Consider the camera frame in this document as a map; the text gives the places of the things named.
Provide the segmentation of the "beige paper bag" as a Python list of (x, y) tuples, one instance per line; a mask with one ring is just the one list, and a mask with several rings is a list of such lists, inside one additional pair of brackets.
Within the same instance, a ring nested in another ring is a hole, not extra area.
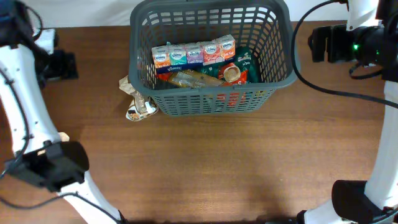
[[(69, 135), (67, 135), (67, 134), (64, 133), (64, 132), (60, 132), (60, 133), (59, 133), (59, 136), (60, 136), (60, 139), (61, 139), (62, 142), (68, 142), (68, 141), (70, 140)], [(46, 150), (45, 150), (45, 149), (41, 149), (41, 150), (39, 150), (39, 151), (37, 152), (37, 155), (38, 155), (38, 156), (41, 156), (42, 154), (45, 154), (45, 153), (46, 153)]]

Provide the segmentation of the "green Nescafe coffee bag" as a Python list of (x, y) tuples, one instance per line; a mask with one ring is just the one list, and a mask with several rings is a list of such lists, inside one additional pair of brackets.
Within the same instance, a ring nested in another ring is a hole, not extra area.
[(206, 65), (196, 71), (223, 80), (229, 85), (260, 82), (259, 64), (249, 47), (238, 47), (236, 55), (228, 62)]

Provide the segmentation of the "brown white snack wrapper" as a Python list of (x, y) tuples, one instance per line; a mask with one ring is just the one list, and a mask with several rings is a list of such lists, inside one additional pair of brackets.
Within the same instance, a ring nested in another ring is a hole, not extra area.
[(139, 93), (130, 83), (128, 76), (120, 79), (119, 89), (132, 97), (132, 101), (126, 112), (126, 118), (138, 122), (146, 119), (159, 110), (154, 100), (149, 96)]

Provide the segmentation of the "white tissue multipack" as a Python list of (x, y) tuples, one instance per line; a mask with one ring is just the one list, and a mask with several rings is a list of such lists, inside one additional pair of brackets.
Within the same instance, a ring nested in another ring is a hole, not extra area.
[(224, 35), (214, 40), (187, 44), (167, 44), (151, 49), (158, 74), (228, 62), (236, 55), (236, 40)]

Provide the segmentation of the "orange spaghetti packet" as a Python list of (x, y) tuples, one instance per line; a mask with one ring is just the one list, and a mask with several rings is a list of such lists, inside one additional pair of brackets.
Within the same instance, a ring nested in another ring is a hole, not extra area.
[(223, 86), (225, 81), (194, 70), (181, 70), (177, 72), (161, 73), (156, 77), (182, 88), (204, 88)]

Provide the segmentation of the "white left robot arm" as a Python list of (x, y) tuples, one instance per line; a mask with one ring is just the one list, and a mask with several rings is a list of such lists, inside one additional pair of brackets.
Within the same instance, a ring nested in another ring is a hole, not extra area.
[(75, 56), (58, 49), (54, 29), (34, 29), (34, 10), (21, 1), (1, 2), (1, 103), (14, 157), (4, 175), (65, 199), (88, 223), (124, 223), (95, 185), (83, 146), (57, 131), (41, 91), (51, 80), (78, 78)]

